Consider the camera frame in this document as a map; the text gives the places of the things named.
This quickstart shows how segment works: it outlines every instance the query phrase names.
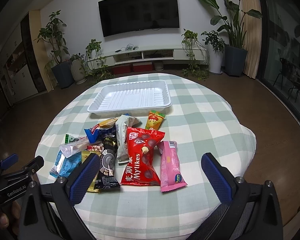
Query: wooden floor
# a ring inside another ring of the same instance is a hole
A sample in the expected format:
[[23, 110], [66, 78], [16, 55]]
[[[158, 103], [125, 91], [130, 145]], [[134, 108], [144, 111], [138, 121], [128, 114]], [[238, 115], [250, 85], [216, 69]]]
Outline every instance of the wooden floor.
[[[163, 72], [182, 76], [180, 70]], [[205, 81], [189, 79], [220, 94], [240, 123], [255, 133], [257, 150], [244, 177], [251, 183], [274, 182], [286, 224], [300, 206], [300, 127], [295, 119], [262, 84], [247, 76], [211, 74]], [[85, 82], [57, 88], [17, 104], [0, 124], [0, 159], [17, 153], [19, 162], [12, 170], [29, 162], [53, 118], [88, 87]]]

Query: cable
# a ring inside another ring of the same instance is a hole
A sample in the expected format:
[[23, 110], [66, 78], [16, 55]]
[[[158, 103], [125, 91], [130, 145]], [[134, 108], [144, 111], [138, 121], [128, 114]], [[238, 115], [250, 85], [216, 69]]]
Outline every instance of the cable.
[[127, 46], [122, 47], [121, 49], [116, 50], [115, 52], [122, 51], [122, 49], [124, 49], [125, 51], [132, 51], [132, 50], [135, 50], [135, 49], [139, 49], [139, 47], [138, 46], [134, 46], [132, 43], [129, 43]]

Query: blue snack package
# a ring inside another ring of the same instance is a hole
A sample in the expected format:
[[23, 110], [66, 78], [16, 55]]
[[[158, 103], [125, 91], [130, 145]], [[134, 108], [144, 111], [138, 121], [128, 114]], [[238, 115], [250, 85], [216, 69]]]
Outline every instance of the blue snack package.
[[98, 123], [94, 127], [91, 127], [89, 129], [84, 129], [84, 131], [89, 139], [89, 142], [95, 143], [96, 140], [98, 139], [99, 135], [101, 135], [103, 133], [107, 133], [107, 131], [110, 128], [114, 127], [114, 124], [117, 120], [118, 120], [118, 118], [107, 119], [105, 121]]
[[50, 171], [50, 175], [57, 177], [68, 177], [70, 173], [80, 165], [81, 152], [66, 158], [61, 151], [58, 152], [56, 161]]

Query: screw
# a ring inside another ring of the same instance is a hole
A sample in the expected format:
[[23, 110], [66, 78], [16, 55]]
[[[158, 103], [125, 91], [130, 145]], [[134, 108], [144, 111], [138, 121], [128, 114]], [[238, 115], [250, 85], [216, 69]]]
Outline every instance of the screw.
[[243, 178], [243, 177], [236, 177], [235, 180], [236, 180], [238, 183], [244, 183], [244, 178]]
[[59, 178], [57, 178], [57, 182], [58, 183], [64, 183], [65, 181], [66, 181], [65, 177], [59, 177]]
[[29, 183], [29, 187], [34, 187], [36, 184], [37, 184], [37, 183], [36, 183], [35, 181], [31, 181], [31, 182]]
[[273, 186], [273, 182], [271, 180], [266, 180], [266, 185], [268, 187], [272, 187]]

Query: white wall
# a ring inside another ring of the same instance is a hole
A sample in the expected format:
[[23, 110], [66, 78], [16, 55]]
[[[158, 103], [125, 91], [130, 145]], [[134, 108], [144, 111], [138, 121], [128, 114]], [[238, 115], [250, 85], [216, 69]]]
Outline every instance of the white wall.
[[[100, 0], [53, 0], [41, 9], [41, 22], [45, 26], [53, 11], [61, 10], [59, 18], [67, 27], [63, 29], [64, 38], [70, 54], [85, 53], [91, 39], [102, 41], [102, 51], [111, 52], [128, 43], [141, 46], [180, 44], [183, 28], [197, 32], [217, 29], [210, 25], [211, 16], [216, 14], [212, 8], [206, 10], [198, 0], [178, 0], [180, 29], [143, 30], [103, 37], [98, 10]], [[227, 15], [223, 0], [217, 0], [220, 12]]]

